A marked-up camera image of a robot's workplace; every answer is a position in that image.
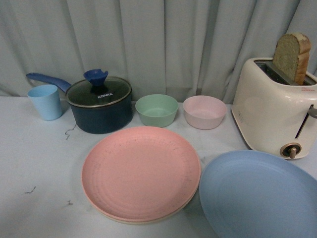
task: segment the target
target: curtain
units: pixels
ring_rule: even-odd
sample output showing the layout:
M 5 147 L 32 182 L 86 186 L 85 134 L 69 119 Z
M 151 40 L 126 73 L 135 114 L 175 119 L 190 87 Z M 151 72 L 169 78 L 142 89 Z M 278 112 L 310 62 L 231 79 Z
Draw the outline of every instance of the curtain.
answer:
M 0 96 L 40 85 L 30 72 L 73 84 L 100 68 L 128 80 L 133 100 L 232 103 L 244 62 L 272 57 L 288 32 L 308 36 L 317 75 L 315 9 L 315 0 L 1 0 Z

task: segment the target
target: blue lid knob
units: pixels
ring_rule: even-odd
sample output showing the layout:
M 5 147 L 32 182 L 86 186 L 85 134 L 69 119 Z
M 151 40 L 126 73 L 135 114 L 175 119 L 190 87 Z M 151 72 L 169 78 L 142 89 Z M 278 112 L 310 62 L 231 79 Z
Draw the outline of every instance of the blue lid knob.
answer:
M 84 77 L 94 86 L 102 86 L 108 76 L 108 71 L 102 72 L 101 69 L 92 69 L 84 73 Z

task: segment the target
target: cup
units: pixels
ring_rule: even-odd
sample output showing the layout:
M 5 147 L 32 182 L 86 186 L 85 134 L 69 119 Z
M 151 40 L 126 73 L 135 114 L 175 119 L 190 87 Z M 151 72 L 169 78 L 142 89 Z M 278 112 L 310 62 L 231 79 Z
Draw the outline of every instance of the cup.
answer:
M 55 85 L 34 87 L 27 95 L 43 120 L 55 120 L 61 116 L 59 93 Z

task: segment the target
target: toast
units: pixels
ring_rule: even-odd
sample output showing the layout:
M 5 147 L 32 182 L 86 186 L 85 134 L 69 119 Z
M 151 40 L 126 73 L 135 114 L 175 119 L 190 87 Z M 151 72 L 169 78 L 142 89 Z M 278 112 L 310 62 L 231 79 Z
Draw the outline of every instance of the toast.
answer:
M 283 35 L 277 42 L 273 64 L 298 85 L 303 85 L 311 43 L 302 33 Z

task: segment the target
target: toaster knob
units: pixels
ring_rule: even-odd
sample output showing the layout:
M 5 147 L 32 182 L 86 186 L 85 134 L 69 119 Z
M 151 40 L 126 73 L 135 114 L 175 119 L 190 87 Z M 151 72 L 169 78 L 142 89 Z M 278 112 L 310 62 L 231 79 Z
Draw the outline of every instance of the toaster knob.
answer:
M 295 156 L 301 152 L 302 147 L 300 144 L 298 143 L 289 143 L 286 144 L 284 146 L 282 146 L 282 148 L 280 149 L 280 154 L 283 157 L 289 157 L 290 159 L 294 159 Z

